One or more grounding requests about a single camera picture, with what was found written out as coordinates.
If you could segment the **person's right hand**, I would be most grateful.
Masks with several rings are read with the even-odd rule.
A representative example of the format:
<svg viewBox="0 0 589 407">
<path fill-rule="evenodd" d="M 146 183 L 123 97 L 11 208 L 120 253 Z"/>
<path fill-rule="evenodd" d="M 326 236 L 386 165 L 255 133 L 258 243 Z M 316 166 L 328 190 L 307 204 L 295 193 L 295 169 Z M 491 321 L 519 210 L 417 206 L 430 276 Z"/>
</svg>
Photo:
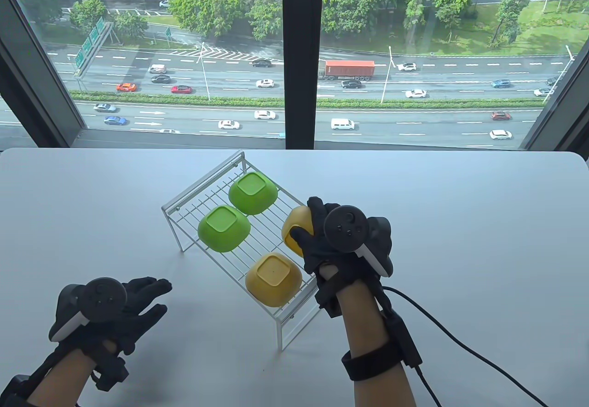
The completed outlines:
<svg viewBox="0 0 589 407">
<path fill-rule="evenodd" d="M 391 302 L 370 263 L 353 252 L 339 251 L 328 242 L 324 222 L 329 212 L 339 207 L 339 204 L 325 204 L 319 197 L 312 196 L 307 201 L 307 207 L 311 210 L 313 234 L 301 227 L 290 229 L 289 234 L 301 248 L 306 273 L 316 276 L 318 292 L 315 298 L 319 307 L 332 318 L 341 316 L 337 293 L 355 281 L 362 281 L 368 285 L 370 295 L 376 298 L 381 308 L 391 312 Z"/>
</svg>

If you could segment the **person's left hand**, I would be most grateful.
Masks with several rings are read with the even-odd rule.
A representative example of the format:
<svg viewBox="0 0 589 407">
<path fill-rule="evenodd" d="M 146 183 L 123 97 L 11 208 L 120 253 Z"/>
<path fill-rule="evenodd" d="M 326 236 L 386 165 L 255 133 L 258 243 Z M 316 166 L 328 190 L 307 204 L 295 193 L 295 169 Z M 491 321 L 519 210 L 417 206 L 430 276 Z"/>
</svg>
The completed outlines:
<svg viewBox="0 0 589 407">
<path fill-rule="evenodd" d="M 172 289 L 166 279 L 141 277 L 120 283 L 99 277 L 85 285 L 67 285 L 58 297 L 49 340 L 59 356 L 81 350 L 96 363 L 91 378 L 100 391 L 109 391 L 127 376 L 126 356 L 136 342 L 167 312 L 154 300 Z"/>
</svg>

